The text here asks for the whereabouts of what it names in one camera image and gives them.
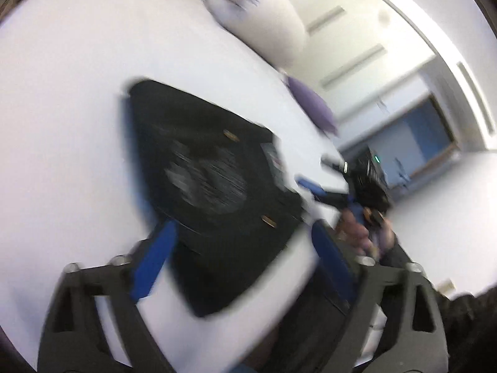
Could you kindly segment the dark sleeve forearm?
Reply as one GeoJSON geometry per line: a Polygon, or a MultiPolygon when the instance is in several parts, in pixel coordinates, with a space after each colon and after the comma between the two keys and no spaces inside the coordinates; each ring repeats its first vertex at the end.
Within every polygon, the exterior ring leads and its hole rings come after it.
{"type": "Polygon", "coordinates": [[[496,371],[496,288],[453,299],[435,293],[446,334],[450,372],[496,371]]]}

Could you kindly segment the person's right hand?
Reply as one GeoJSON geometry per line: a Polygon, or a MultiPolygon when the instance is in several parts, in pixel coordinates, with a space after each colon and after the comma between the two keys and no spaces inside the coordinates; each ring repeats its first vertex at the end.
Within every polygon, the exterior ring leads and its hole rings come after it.
{"type": "Polygon", "coordinates": [[[380,215],[380,218],[381,228],[373,241],[370,239],[369,230],[355,219],[349,209],[341,212],[335,231],[339,238],[347,242],[357,253],[369,255],[376,253],[380,259],[395,243],[392,223],[383,215],[380,215]]]}

